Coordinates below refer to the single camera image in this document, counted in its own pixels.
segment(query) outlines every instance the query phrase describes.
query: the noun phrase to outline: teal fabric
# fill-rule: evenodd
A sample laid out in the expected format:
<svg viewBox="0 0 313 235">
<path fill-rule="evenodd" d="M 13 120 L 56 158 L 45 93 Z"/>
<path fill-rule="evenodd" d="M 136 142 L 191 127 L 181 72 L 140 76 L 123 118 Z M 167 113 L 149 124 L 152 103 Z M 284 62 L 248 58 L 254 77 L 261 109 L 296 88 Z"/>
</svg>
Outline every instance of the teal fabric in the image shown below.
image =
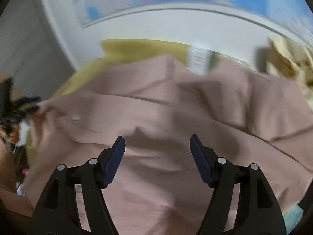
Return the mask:
<svg viewBox="0 0 313 235">
<path fill-rule="evenodd" d="M 298 205 L 295 205 L 293 208 L 288 210 L 284 214 L 284 221 L 286 225 L 287 234 L 289 234 L 296 225 L 300 222 L 303 217 L 303 209 Z"/>
</svg>

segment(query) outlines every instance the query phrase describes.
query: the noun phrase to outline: gray wall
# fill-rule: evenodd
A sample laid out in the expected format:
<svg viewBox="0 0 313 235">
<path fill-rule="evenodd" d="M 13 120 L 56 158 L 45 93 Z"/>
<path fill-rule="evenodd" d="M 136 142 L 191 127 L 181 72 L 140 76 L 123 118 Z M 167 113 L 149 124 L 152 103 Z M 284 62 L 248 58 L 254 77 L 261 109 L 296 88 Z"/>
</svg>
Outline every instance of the gray wall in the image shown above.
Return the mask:
<svg viewBox="0 0 313 235">
<path fill-rule="evenodd" d="M 23 94 L 50 98 L 73 74 L 39 0 L 10 0 L 0 16 L 0 67 Z"/>
</svg>

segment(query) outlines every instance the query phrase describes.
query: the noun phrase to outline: wrinkled fabric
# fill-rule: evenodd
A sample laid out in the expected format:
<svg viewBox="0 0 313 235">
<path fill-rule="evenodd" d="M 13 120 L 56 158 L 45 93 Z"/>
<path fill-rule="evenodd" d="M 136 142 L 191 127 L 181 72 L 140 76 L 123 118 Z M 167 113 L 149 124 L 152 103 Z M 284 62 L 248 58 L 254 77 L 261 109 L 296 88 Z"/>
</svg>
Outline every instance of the wrinkled fabric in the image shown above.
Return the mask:
<svg viewBox="0 0 313 235">
<path fill-rule="evenodd" d="M 230 59 L 205 76 L 168 55 L 110 67 L 80 90 L 42 102 L 32 123 L 37 159 L 24 186 L 34 206 L 58 164 L 82 165 L 125 138 L 115 179 L 103 191 L 122 235 L 196 234 L 213 190 L 190 153 L 193 134 L 233 164 L 257 163 L 282 212 L 312 180 L 313 116 L 298 85 Z M 235 186 L 234 199 L 238 194 Z M 77 202 L 88 228 L 82 198 Z"/>
</svg>

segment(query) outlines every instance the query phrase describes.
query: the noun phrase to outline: dark blue gripper pad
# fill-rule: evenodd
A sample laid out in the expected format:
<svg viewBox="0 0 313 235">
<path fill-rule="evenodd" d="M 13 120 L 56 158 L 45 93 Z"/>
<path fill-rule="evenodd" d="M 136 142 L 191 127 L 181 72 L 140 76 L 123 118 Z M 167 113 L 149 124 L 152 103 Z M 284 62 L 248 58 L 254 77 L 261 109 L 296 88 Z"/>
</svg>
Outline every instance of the dark blue gripper pad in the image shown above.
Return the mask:
<svg viewBox="0 0 313 235">
<path fill-rule="evenodd" d="M 101 164 L 101 169 L 104 172 L 103 184 L 105 187 L 113 182 L 117 169 L 123 158 L 125 146 L 125 139 L 122 136 L 119 136 L 113 147 L 111 147 L 111 156 L 107 162 Z"/>
<path fill-rule="evenodd" d="M 199 173 L 201 175 L 202 181 L 211 187 L 215 182 L 215 180 L 212 178 L 211 172 L 213 167 L 210 167 L 208 160 L 204 156 L 204 153 L 202 152 L 202 149 L 204 147 L 201 144 L 197 135 L 194 134 L 190 137 L 189 146 Z"/>
</svg>

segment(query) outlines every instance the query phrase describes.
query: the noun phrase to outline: pink cloth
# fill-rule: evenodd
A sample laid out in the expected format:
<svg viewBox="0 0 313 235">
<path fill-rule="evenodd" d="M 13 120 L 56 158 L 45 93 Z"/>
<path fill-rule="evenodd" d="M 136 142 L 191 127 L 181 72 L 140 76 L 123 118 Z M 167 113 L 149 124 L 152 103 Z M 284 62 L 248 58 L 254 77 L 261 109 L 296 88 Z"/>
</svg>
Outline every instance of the pink cloth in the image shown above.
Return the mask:
<svg viewBox="0 0 313 235">
<path fill-rule="evenodd" d="M 257 163 L 283 212 L 312 180 L 313 116 L 298 86 L 228 59 L 202 77 L 168 55 L 111 67 L 81 90 L 41 103 L 33 125 L 38 157 L 24 186 L 34 205 L 58 164 L 82 165 L 125 138 L 104 190 L 121 235 L 196 234 L 212 189 L 190 153 L 193 134 L 233 164 Z M 234 201 L 226 229 L 236 209 Z M 83 214 L 81 222 L 88 226 Z"/>
</svg>

